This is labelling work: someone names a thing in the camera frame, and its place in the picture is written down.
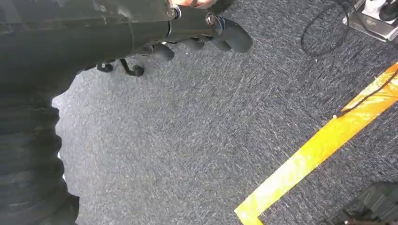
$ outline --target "black object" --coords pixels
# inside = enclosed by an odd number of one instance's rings
[[[206,37],[229,43],[237,52],[252,45],[249,35],[227,19],[214,16],[216,23],[209,26],[206,18],[212,14],[207,10],[176,7],[169,20],[157,22],[160,15],[155,8],[153,16],[139,13],[140,7],[156,2],[165,6],[164,0],[106,0],[99,1],[100,6],[92,0],[6,2],[0,4],[2,225],[74,224],[79,199],[68,193],[62,178],[64,166],[57,158],[61,138],[55,133],[59,111],[52,100],[69,88],[80,71],[102,62],[106,64],[100,69],[109,71],[107,62],[136,53],[171,59],[173,54],[166,48],[155,48],[164,41]],[[117,8],[110,2],[124,4]],[[129,10],[126,6],[131,5],[136,7]],[[123,16],[131,12],[140,15]],[[125,66],[133,76],[144,72]]]
[[[178,42],[185,43],[193,50],[203,48],[205,42],[212,42],[218,49],[222,51],[234,50],[238,53],[247,52],[253,42],[247,32],[236,22],[216,16],[206,10],[200,10],[192,7],[178,6],[175,8],[176,19],[170,21],[170,30],[164,42],[176,44]],[[156,43],[145,45],[140,52],[143,55],[154,55],[164,61],[172,60],[174,52],[167,46]],[[126,61],[121,61],[125,71],[132,75]],[[110,72],[113,67],[102,63],[97,66],[102,72]]]
[[[391,21],[398,18],[398,1],[387,4],[380,9],[379,17],[383,21]]]
[[[376,183],[321,225],[393,225],[398,220],[398,184]]]

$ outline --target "black wire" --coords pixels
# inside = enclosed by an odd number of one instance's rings
[[[362,28],[368,33],[371,34],[385,42],[387,42],[388,44],[392,45],[395,48],[398,48],[398,45],[396,45],[395,43],[391,42],[390,40],[388,40],[387,38],[384,38],[383,36],[369,30],[366,25],[363,23],[363,21],[361,20],[361,18],[358,15],[357,9],[355,8],[354,4],[349,1],[349,0],[333,0],[335,2],[335,4],[330,5],[326,8],[324,8],[317,16],[315,16],[310,23],[307,24],[307,26],[304,28],[304,32],[301,35],[301,39],[300,39],[300,43],[301,43],[301,49],[304,51],[305,54],[309,55],[309,56],[323,56],[326,55],[328,53],[331,53],[332,51],[334,51],[335,49],[337,49],[338,47],[340,47],[344,41],[345,38],[347,37],[348,31],[350,29],[350,18],[349,18],[349,14],[348,14],[348,10],[346,10],[344,8],[343,2],[347,3],[351,8],[352,8],[352,14],[354,14],[354,16],[356,17],[356,19],[360,22],[360,25],[362,26]],[[334,6],[340,6],[344,12],[344,15],[347,19],[347,27],[343,33],[343,36],[341,37],[341,39],[336,43],[336,45],[332,48],[330,48],[329,50],[326,50],[324,52],[320,52],[320,53],[316,53],[316,52],[309,52],[305,49],[304,47],[304,35],[306,33],[306,31],[308,30],[308,28],[326,11],[330,10],[331,8],[333,8]],[[360,104],[362,104],[364,101],[366,101],[368,98],[370,98],[371,96],[373,96],[374,94],[376,94],[377,92],[379,92],[381,89],[383,89],[385,86],[387,86],[396,76],[398,75],[398,69],[395,71],[394,75],[392,75],[381,87],[379,87],[378,89],[376,89],[375,91],[373,91],[372,93],[370,93],[369,95],[365,96],[361,101],[359,101],[356,105],[354,105],[352,108],[340,111],[336,114],[333,115],[333,118],[339,118],[342,117],[344,115],[346,115],[348,112],[352,111],[353,109],[357,108]]]

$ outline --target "black wheel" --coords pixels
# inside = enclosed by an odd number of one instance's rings
[[[174,58],[174,52],[163,44],[153,45],[152,55],[163,61],[170,61]]]
[[[247,52],[253,45],[252,38],[236,22],[223,18],[225,30],[222,31],[222,40],[228,43],[233,51],[238,53]]]
[[[109,73],[113,70],[113,66],[109,63],[105,63],[105,66],[102,67],[102,64],[97,65],[97,70],[104,72],[104,73]]]
[[[200,41],[200,40],[193,39],[193,38],[189,38],[189,39],[183,40],[181,42],[186,44],[190,49],[195,50],[195,51],[198,51],[198,50],[202,49],[203,46],[205,46],[204,41]]]
[[[133,66],[133,71],[135,73],[135,76],[142,76],[144,75],[145,69],[143,67],[135,65]]]
[[[212,40],[211,40],[211,42],[218,48],[218,49],[220,49],[221,51],[229,51],[229,50],[231,50],[231,46],[227,43],[227,42],[225,42],[225,41],[222,41],[222,40],[219,40],[219,39],[217,39],[217,38],[213,38]]]
[[[105,64],[104,68],[106,73],[109,73],[113,70],[113,66],[110,63]]]

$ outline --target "carpet floor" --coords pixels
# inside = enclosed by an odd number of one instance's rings
[[[251,34],[247,54],[172,46],[171,62],[128,59],[82,72],[55,99],[61,158],[79,225],[239,225],[233,210],[398,57],[358,31],[330,54],[300,49],[324,0],[236,0],[224,12]],[[305,35],[333,45],[341,11]],[[398,105],[384,112],[289,191],[260,219],[314,225],[377,181],[398,181]]]

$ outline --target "yellow floor tape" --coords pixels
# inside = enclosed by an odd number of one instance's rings
[[[367,86],[344,109],[380,88],[397,70],[398,62]],[[236,209],[244,225],[262,225],[258,216],[313,169],[398,100],[398,77],[343,117],[332,119],[265,180]]]

